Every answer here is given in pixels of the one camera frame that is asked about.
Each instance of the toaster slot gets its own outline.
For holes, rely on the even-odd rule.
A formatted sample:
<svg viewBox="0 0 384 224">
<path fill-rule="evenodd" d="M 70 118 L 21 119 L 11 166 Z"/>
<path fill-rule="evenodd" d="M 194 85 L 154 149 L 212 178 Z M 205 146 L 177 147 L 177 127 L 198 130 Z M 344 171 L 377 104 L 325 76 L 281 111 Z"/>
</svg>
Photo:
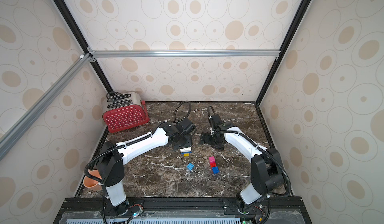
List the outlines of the toaster slot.
<svg viewBox="0 0 384 224">
<path fill-rule="evenodd" d="M 109 104 L 107 108 L 108 109 L 117 108 L 117 107 L 127 106 L 129 104 L 132 104 L 132 100 L 130 99 Z"/>
</svg>

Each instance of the black frame rail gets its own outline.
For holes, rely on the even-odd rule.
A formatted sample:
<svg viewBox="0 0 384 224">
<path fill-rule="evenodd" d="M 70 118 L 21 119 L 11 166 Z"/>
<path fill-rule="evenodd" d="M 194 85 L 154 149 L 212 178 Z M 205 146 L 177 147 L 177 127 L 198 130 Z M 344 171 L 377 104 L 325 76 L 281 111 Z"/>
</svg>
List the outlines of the black frame rail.
<svg viewBox="0 0 384 224">
<path fill-rule="evenodd" d="M 271 67 L 271 70 L 269 71 L 268 75 L 267 75 L 267 78 L 262 86 L 262 89 L 260 91 L 260 94 L 259 96 L 257 97 L 257 100 L 256 100 L 256 103 L 255 103 L 255 107 L 256 107 L 256 110 L 257 110 L 257 114 L 259 115 L 259 118 L 260 118 L 260 121 L 262 123 L 262 126 L 263 126 L 263 129 L 264 129 L 264 132 L 265 132 L 265 135 L 266 135 L 266 138 L 267 138 L 267 141 L 269 143 L 269 146 L 271 148 L 274 148 L 275 147 L 275 144 L 273 143 L 273 140 L 271 138 L 271 134 L 269 133 L 269 130 L 267 128 L 267 125 L 266 125 L 266 122 L 264 120 L 264 117 L 263 117 L 263 113 L 260 111 L 260 104 L 265 96 L 265 93 L 267 92 L 272 80 L 273 80 L 273 77 L 275 76 L 276 74 L 276 71 L 277 69 L 279 68 L 280 66 L 280 63 L 281 61 L 283 60 L 284 58 L 284 55 L 285 53 L 287 52 L 291 42 L 292 42 L 292 39 L 293 37 L 295 36 L 295 33 L 297 31 L 297 29 L 299 28 L 299 25 L 305 15 L 305 12 L 307 11 L 308 9 L 308 6 L 310 5 L 311 3 L 311 0 L 302 0 L 300 5 L 299 5 L 299 8 L 293 18 L 293 21 L 291 23 L 291 26 L 290 28 L 288 29 L 288 32 L 284 38 L 284 41 L 283 43 L 281 44 L 281 48 L 280 48 L 280 55 L 279 57 L 273 62 L 272 64 L 272 67 Z"/>
<path fill-rule="evenodd" d="M 68 27 L 72 31 L 74 37 L 76 38 L 77 42 L 79 43 L 81 49 L 84 51 L 84 53 L 89 53 L 88 50 L 88 43 L 85 40 L 83 34 L 81 33 L 79 26 L 77 25 L 76 21 L 74 20 L 70 10 L 68 9 L 67 5 L 65 4 L 64 0 L 53 0 L 60 11 L 61 15 L 63 16 L 65 22 L 67 23 Z M 108 92 L 113 91 L 112 86 L 107 80 L 107 77 L 105 76 L 103 70 L 101 69 L 99 63 L 97 62 L 96 58 L 92 57 L 91 65 L 93 69 L 95 70 L 96 74 L 100 78 L 101 82 L 103 83 L 105 89 Z"/>
</svg>

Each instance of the blue lego brick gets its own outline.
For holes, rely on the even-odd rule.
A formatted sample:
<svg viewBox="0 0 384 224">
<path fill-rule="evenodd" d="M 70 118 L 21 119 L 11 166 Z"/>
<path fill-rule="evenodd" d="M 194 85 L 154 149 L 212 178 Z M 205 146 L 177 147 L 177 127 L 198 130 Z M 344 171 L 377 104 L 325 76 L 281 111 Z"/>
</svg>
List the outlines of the blue lego brick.
<svg viewBox="0 0 384 224">
<path fill-rule="evenodd" d="M 194 165 L 192 165 L 192 163 L 189 163 L 189 164 L 187 165 L 187 168 L 188 168 L 188 170 L 190 170 L 190 171 L 192 171 L 193 167 L 194 167 Z"/>
<path fill-rule="evenodd" d="M 217 167 L 217 166 L 213 167 L 213 168 L 212 168 L 212 171 L 214 172 L 214 174 L 220 172 L 220 171 L 218 170 L 218 167 Z"/>
</svg>

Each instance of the red toaster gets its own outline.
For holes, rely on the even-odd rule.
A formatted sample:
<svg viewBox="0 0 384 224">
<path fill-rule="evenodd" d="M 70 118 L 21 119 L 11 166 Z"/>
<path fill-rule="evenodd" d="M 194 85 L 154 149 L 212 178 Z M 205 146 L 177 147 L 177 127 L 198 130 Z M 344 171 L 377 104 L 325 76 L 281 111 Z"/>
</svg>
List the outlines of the red toaster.
<svg viewBox="0 0 384 224">
<path fill-rule="evenodd" d="M 145 101 L 135 92 L 109 92 L 103 108 L 103 120 L 109 132 L 127 130 L 149 122 Z"/>
</svg>

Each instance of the pink lego brick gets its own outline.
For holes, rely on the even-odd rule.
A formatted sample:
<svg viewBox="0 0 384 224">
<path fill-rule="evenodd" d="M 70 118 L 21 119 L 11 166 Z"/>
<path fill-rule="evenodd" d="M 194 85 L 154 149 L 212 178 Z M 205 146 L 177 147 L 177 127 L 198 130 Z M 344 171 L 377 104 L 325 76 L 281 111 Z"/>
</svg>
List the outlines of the pink lego brick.
<svg viewBox="0 0 384 224">
<path fill-rule="evenodd" d="M 209 157 L 209 163 L 216 162 L 215 158 L 213 156 Z"/>
</svg>

